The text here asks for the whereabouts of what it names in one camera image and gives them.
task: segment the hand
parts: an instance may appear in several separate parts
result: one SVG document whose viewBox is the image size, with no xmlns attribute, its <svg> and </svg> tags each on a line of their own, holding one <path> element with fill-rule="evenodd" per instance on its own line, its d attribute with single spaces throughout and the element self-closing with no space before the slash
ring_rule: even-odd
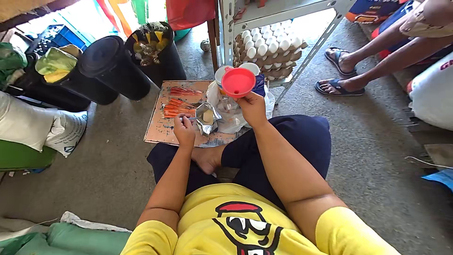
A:
<svg viewBox="0 0 453 255">
<path fill-rule="evenodd" d="M 173 118 L 174 128 L 173 133 L 176 136 L 179 147 L 189 147 L 193 148 L 195 143 L 195 130 L 192 128 L 193 120 L 189 120 L 184 113 L 180 113 Z"/>
<path fill-rule="evenodd" d="M 266 124 L 266 103 L 264 97 L 255 92 L 248 93 L 243 98 L 233 98 L 242 108 L 242 115 L 252 128 Z"/>
</svg>

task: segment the black bucket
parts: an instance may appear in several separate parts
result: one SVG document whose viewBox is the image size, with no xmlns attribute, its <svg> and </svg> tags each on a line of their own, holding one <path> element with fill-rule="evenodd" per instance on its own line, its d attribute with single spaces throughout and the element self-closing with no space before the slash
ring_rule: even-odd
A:
<svg viewBox="0 0 453 255">
<path fill-rule="evenodd" d="M 134 54 L 134 43 L 136 40 L 131 36 L 126 40 L 125 47 L 129 51 L 132 62 L 142 70 L 159 88 L 162 87 L 163 81 L 168 80 L 186 80 L 187 76 L 184 72 L 183 64 L 179 58 L 178 50 L 174 43 L 174 32 L 170 25 L 166 22 L 161 21 L 162 25 L 169 29 L 164 32 L 163 38 L 169 40 L 169 44 L 159 53 L 158 60 L 159 64 L 152 63 L 148 66 L 141 66 L 140 60 L 135 57 Z M 134 32 L 137 35 L 139 41 L 147 41 L 144 34 L 137 30 Z"/>
<path fill-rule="evenodd" d="M 43 76 L 34 68 L 37 60 L 36 53 L 28 54 L 28 64 L 24 68 L 25 74 L 13 86 L 7 87 L 5 92 L 13 96 L 32 98 L 69 112 L 86 110 L 91 103 L 90 100 L 77 96 L 64 88 L 43 84 Z"/>
<path fill-rule="evenodd" d="M 65 77 L 54 83 L 47 83 L 44 81 L 44 84 L 48 86 L 61 86 L 74 94 L 89 99 L 100 105 L 108 105 L 112 103 L 118 97 L 118 92 L 109 88 L 97 79 L 89 78 L 81 74 L 77 68 L 79 62 L 80 59 L 72 71 Z"/>
<path fill-rule="evenodd" d="M 148 94 L 152 82 L 126 54 L 121 37 L 113 35 L 101 38 L 82 54 L 79 70 L 130 100 L 140 100 Z"/>
</svg>

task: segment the bare foot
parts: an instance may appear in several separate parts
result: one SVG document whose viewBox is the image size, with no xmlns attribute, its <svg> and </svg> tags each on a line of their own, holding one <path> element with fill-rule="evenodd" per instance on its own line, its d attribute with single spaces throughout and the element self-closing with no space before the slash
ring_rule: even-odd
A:
<svg viewBox="0 0 453 255">
<path fill-rule="evenodd" d="M 205 174 L 212 174 L 217 167 L 222 165 L 222 152 L 226 145 L 210 148 L 193 148 L 192 160 Z"/>
<path fill-rule="evenodd" d="M 319 84 L 321 85 L 320 88 L 329 94 L 340 94 L 340 92 L 329 83 L 331 80 L 333 79 L 320 80 L 319 81 Z M 361 88 L 364 88 L 367 84 L 368 82 L 364 83 L 361 80 L 360 76 L 352 77 L 347 80 L 338 81 L 338 85 L 340 85 L 342 88 L 349 92 L 354 92 Z"/>
<path fill-rule="evenodd" d="M 327 54 L 332 59 L 335 59 L 335 53 L 339 51 L 340 49 L 326 49 Z M 340 70 L 343 73 L 350 73 L 354 70 L 354 67 L 356 66 L 357 63 L 351 62 L 349 60 L 349 55 L 350 53 L 347 52 L 341 52 L 340 53 L 340 58 L 338 59 L 338 66 L 340 67 Z"/>
</svg>

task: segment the sandal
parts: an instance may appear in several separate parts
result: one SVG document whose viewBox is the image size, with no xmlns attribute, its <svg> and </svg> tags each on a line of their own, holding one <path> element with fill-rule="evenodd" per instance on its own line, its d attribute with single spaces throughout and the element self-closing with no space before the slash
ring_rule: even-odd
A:
<svg viewBox="0 0 453 255">
<path fill-rule="evenodd" d="M 327 51 L 324 52 L 324 56 L 326 56 L 326 58 L 327 58 L 330 62 L 332 62 L 332 63 L 337 67 L 338 71 L 339 71 L 341 74 L 343 74 L 343 75 L 352 75 L 352 74 L 356 74 L 356 72 L 357 72 L 356 67 L 354 67 L 354 70 L 352 70 L 351 72 L 345 73 L 345 72 L 343 72 L 343 71 L 340 69 L 340 64 L 338 63 L 339 60 L 340 60 L 340 55 L 341 55 L 341 53 L 343 53 L 343 52 L 349 53 L 349 51 L 342 50 L 342 49 L 340 49 L 340 48 L 338 48 L 338 47 L 328 47 L 327 49 L 332 49 L 332 50 L 333 50 L 333 49 L 338 49 L 338 50 L 335 51 L 335 53 L 334 53 L 334 55 L 335 55 L 334 58 L 332 58 L 332 57 L 327 53 Z"/>
<path fill-rule="evenodd" d="M 359 90 L 356 90 L 356 91 L 352 91 L 352 92 L 349 92 L 347 90 L 345 90 L 342 86 L 340 86 L 338 84 L 338 82 L 341 81 L 340 79 L 333 79 L 329 82 L 329 84 L 334 87 L 338 92 L 339 94 L 330 94 L 329 92 L 326 92 L 324 91 L 322 88 L 321 88 L 321 85 L 324 85 L 324 84 L 320 84 L 319 81 L 317 81 L 314 85 L 314 88 L 324 94 L 324 95 L 329 95 L 329 96 L 361 96 L 363 94 L 365 94 L 365 89 L 364 88 L 361 88 Z"/>
</svg>

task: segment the person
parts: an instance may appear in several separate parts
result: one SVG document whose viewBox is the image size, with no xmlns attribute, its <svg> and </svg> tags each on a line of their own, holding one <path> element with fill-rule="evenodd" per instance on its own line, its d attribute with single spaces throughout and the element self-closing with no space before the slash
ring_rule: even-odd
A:
<svg viewBox="0 0 453 255">
<path fill-rule="evenodd" d="M 343 75 L 356 75 L 356 64 L 402 40 L 415 37 L 369 71 L 348 79 L 316 82 L 318 92 L 335 96 L 360 96 L 372 80 L 400 71 L 453 43 L 453 0 L 414 1 L 414 7 L 367 45 L 349 53 L 337 47 L 325 52 Z"/>
<path fill-rule="evenodd" d="M 262 96 L 235 101 L 253 129 L 226 145 L 194 148 L 191 121 L 174 118 L 179 147 L 159 143 L 150 152 L 157 185 L 122 255 L 399 254 L 324 180 L 325 118 L 268 121 Z M 233 183 L 211 175 L 219 166 L 239 168 Z"/>
</svg>

